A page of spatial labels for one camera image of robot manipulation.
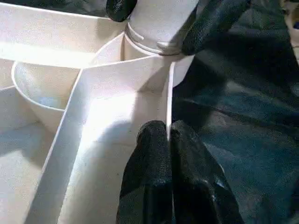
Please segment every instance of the white plastic part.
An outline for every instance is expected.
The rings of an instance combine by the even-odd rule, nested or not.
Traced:
[[[37,123],[14,86],[0,90],[0,108],[0,220],[21,224],[53,134]]]
[[[0,58],[82,68],[126,23],[0,3]]]
[[[11,80],[11,68],[13,64],[14,61],[0,59],[0,90],[14,85]]]
[[[57,131],[78,69],[16,62],[12,80],[40,121]]]
[[[162,55],[180,52],[198,0],[138,0],[127,33],[139,47]]]

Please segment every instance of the black glove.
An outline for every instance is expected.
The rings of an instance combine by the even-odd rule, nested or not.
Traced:
[[[137,0],[107,0],[106,12],[112,20],[121,22],[132,13],[136,3]],[[228,31],[250,3],[251,0],[210,0],[187,33],[182,52],[194,55],[201,51],[206,43]]]
[[[171,154],[165,124],[142,126],[122,179],[119,224],[170,224],[172,220]]]
[[[117,223],[171,223],[174,194],[178,224],[242,224],[224,173],[198,135],[179,121],[171,139],[170,152],[162,121],[141,128],[124,171]]]
[[[171,153],[178,224],[244,223],[221,166],[182,121],[172,125]]]

